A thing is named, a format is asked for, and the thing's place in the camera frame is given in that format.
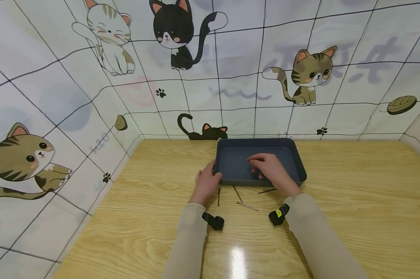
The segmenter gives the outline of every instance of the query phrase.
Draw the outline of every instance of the cat tail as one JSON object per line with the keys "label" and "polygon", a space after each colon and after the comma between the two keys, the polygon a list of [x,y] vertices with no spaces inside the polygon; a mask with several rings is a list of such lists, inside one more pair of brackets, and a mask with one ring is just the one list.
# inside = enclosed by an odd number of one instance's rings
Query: cat tail
{"label": "cat tail", "polygon": [[189,114],[180,114],[179,115],[179,117],[177,118],[177,125],[180,127],[180,129],[186,134],[186,135],[189,135],[190,133],[183,127],[183,125],[182,125],[182,123],[181,123],[181,120],[182,120],[182,118],[184,118],[184,117],[186,117],[186,118],[188,118],[189,120],[192,120],[193,119],[193,117],[191,116],[191,115],[189,115]]}
{"label": "cat tail", "polygon": [[10,198],[18,198],[22,200],[37,200],[42,198],[48,194],[48,192],[41,192],[41,193],[23,193],[21,191],[16,191],[13,189],[2,188],[0,187],[0,198],[1,197],[10,197]]}
{"label": "cat tail", "polygon": [[72,23],[72,30],[74,30],[75,33],[86,38],[93,44],[93,46],[95,47],[95,56],[97,57],[99,64],[102,68],[106,69],[103,63],[103,54],[101,53],[101,46],[99,45],[98,39],[96,38],[95,34],[93,34],[92,30],[90,30],[89,27],[79,22]]}
{"label": "cat tail", "polygon": [[212,12],[202,21],[199,32],[199,48],[193,64],[197,64],[202,58],[204,52],[205,37],[211,32],[221,29],[227,25],[227,16],[223,12]]}
{"label": "cat tail", "polygon": [[265,79],[278,80],[281,83],[281,86],[283,86],[284,99],[288,100],[289,102],[294,102],[293,98],[290,97],[289,92],[287,91],[287,77],[283,69],[279,67],[266,68],[261,74],[261,76],[263,76],[263,78]]}

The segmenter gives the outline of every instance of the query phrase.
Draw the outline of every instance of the hand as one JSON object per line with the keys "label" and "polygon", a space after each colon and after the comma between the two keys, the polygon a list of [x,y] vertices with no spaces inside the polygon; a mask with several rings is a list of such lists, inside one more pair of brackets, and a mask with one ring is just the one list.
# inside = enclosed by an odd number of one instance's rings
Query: hand
{"label": "hand", "polygon": [[215,160],[209,162],[203,170],[198,171],[194,179],[196,187],[188,203],[200,203],[205,206],[207,200],[218,188],[222,173],[219,172],[213,175],[214,162]]}
{"label": "hand", "polygon": [[249,165],[253,165],[252,173],[260,170],[259,179],[267,177],[273,187],[284,196],[296,196],[303,193],[274,154],[258,153],[247,158],[247,162]]}

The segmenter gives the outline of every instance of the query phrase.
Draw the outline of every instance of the person's left hand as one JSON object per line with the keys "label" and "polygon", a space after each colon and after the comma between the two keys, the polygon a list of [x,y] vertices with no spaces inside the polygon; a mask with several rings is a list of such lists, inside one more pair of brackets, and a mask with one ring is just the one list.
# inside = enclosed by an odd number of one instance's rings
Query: person's left hand
{"label": "person's left hand", "polygon": [[222,173],[219,172],[213,175],[214,162],[215,160],[209,162],[203,170],[198,171],[194,179],[196,187],[188,203],[200,203],[205,206],[207,200],[218,188]]}

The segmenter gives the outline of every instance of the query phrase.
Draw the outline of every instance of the table surface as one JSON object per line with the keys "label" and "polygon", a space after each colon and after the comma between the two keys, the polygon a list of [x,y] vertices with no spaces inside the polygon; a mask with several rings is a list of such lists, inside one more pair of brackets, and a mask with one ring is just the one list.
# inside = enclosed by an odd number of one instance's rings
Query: table surface
{"label": "table surface", "polygon": [[[143,141],[81,233],[54,279],[160,278],[183,206],[216,141]],[[332,229],[370,278],[420,278],[420,156],[402,142],[296,141]],[[264,188],[221,186],[207,211],[202,278],[311,278],[286,222],[268,213],[283,198]]]}

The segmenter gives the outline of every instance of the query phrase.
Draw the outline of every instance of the sleeve cuff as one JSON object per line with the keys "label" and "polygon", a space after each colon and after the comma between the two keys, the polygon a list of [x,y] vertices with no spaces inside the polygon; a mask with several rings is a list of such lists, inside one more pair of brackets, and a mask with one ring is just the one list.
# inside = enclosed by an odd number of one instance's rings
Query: sleeve cuff
{"label": "sleeve cuff", "polygon": [[287,197],[284,203],[289,206],[289,216],[286,216],[286,218],[302,218],[321,213],[319,206],[309,194]]}
{"label": "sleeve cuff", "polygon": [[182,210],[177,230],[191,228],[207,228],[207,222],[202,219],[202,214],[206,211],[199,203],[188,203]]}

